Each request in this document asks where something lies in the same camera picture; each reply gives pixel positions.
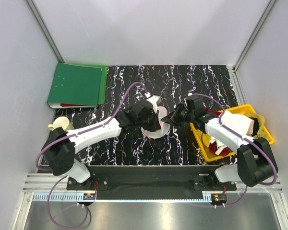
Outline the white pink mesh laundry bag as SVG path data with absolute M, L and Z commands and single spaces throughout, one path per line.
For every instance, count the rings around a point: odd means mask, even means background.
M 170 130 L 170 124 L 167 124 L 167 123 L 161 121 L 162 118 L 164 118 L 165 116 L 168 115 L 167 109 L 163 106 L 158 106 L 157 111 L 158 111 L 158 120 L 157 121 L 159 123 L 160 129 L 151 132 L 151 131 L 147 131 L 147 130 L 144 130 L 143 128 L 141 128 L 142 134 L 149 139 L 162 138 Z

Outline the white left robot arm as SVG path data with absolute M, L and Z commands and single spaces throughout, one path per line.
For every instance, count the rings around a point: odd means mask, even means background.
M 160 101 L 159 96 L 152 96 L 99 123 L 69 131 L 62 127 L 54 129 L 41 151 L 50 171 L 54 176 L 66 175 L 75 179 L 84 190 L 90 189 L 94 185 L 92 173 L 75 159 L 75 154 L 105 139 L 116 138 L 122 132 L 140 128 L 149 132 L 160 130 L 157 110 Z

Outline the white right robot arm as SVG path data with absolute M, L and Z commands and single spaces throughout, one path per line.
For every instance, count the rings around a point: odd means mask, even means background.
M 208 178 L 209 186 L 219 190 L 226 182 L 243 182 L 248 187 L 258 184 L 270 186 L 276 183 L 278 167 L 269 142 L 265 138 L 255 139 L 240 133 L 222 121 L 222 116 L 207 112 L 200 93 L 189 94 L 183 103 L 162 121 L 181 126 L 192 123 L 195 128 L 224 143 L 234 153 L 238 162 L 218 167 Z

